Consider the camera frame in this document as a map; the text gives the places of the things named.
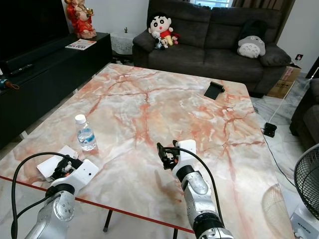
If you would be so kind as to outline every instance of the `pink marble surface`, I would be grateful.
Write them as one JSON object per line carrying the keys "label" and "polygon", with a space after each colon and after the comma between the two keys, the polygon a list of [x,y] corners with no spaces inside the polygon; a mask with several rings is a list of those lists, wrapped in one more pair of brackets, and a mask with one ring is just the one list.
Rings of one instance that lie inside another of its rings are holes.
{"label": "pink marble surface", "polygon": [[[245,85],[215,80],[226,91],[214,101],[203,96],[210,81],[110,64],[0,161],[0,175],[12,178],[34,153],[66,144],[81,152],[74,116],[85,114],[98,150],[81,158],[100,172],[80,191],[80,200],[189,231],[183,191],[163,170],[156,143],[192,138],[215,177],[225,225],[235,238],[294,238]],[[36,169],[47,158],[25,164],[18,180],[48,188]],[[200,164],[195,169],[209,182]]]}

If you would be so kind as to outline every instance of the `power adapter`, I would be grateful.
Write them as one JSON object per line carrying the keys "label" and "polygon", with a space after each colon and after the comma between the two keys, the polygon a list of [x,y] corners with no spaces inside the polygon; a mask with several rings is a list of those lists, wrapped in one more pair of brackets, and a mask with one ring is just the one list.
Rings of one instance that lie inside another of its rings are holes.
{"label": "power adapter", "polygon": [[275,136],[275,131],[277,129],[277,126],[275,126],[272,123],[265,123],[265,128],[264,128],[264,135],[267,135],[271,138]]}

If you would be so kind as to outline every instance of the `cardboard box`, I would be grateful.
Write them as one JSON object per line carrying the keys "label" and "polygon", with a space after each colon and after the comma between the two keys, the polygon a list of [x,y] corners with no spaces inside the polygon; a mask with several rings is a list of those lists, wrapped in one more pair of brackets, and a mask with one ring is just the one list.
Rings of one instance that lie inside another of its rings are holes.
{"label": "cardboard box", "polygon": [[282,81],[295,81],[297,79],[301,68],[295,64],[290,64],[286,67],[285,72],[281,76],[280,80]]}
{"label": "cardboard box", "polygon": [[293,81],[279,80],[275,86],[268,92],[267,96],[283,98],[293,85]]}

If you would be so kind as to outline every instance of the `television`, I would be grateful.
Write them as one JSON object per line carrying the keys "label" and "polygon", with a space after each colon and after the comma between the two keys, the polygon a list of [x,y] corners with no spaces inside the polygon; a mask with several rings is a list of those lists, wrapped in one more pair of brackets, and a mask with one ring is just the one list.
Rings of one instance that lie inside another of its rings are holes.
{"label": "television", "polygon": [[0,9],[2,67],[10,59],[69,35],[61,0],[0,0]]}

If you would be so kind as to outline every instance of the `black cabinet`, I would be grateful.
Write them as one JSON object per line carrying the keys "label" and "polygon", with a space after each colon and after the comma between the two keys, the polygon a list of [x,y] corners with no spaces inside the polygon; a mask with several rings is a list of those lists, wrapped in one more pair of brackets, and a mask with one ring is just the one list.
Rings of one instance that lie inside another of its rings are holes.
{"label": "black cabinet", "polygon": [[111,61],[110,35],[97,33],[93,40],[97,42],[84,51],[60,49],[8,78],[20,90],[0,92],[0,149]]}

